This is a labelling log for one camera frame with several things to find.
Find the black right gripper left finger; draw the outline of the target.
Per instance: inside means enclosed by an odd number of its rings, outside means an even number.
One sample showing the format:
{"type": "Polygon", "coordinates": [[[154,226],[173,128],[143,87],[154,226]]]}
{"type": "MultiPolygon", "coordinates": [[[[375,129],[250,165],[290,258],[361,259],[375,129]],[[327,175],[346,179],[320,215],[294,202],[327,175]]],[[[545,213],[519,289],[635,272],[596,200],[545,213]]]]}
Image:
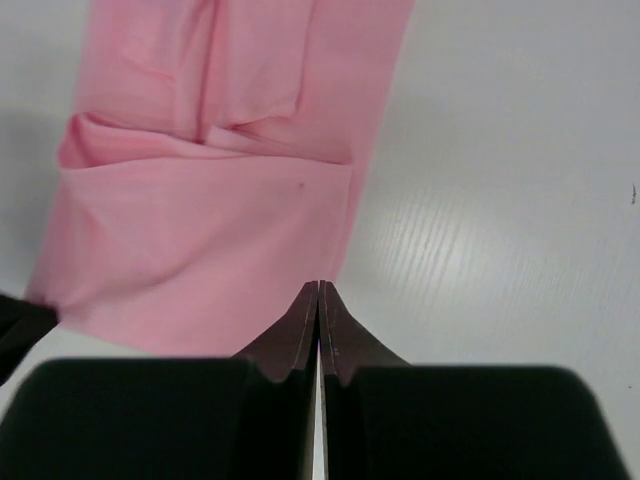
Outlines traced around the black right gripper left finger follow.
{"type": "Polygon", "coordinates": [[[1,422],[5,479],[308,479],[319,286],[228,358],[36,367],[1,422]]]}

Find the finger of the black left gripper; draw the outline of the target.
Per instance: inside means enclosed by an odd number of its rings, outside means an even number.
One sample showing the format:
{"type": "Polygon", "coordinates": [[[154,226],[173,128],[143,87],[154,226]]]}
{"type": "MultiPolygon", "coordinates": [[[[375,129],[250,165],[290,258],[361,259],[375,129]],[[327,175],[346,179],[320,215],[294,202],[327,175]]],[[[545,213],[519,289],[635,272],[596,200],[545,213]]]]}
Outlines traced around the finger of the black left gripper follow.
{"type": "Polygon", "coordinates": [[[57,312],[1,294],[0,383],[4,385],[29,351],[58,325],[57,312]]]}

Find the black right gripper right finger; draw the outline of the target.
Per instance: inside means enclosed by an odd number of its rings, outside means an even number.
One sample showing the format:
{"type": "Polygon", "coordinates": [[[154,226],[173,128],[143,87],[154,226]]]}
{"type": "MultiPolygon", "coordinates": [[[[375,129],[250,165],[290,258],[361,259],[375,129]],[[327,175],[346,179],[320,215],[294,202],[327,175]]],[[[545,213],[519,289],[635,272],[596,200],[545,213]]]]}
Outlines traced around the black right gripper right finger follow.
{"type": "Polygon", "coordinates": [[[330,479],[625,479],[587,385],[543,365],[412,365],[319,286],[330,479]]]}

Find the pink t shirt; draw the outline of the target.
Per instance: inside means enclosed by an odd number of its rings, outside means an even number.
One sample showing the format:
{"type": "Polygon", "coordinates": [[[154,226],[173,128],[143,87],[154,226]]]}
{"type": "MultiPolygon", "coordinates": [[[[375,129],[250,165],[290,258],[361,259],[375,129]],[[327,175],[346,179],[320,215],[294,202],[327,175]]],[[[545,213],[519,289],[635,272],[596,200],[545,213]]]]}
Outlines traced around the pink t shirt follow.
{"type": "Polygon", "coordinates": [[[140,351],[241,350],[337,276],[412,8],[92,2],[28,298],[140,351]]]}

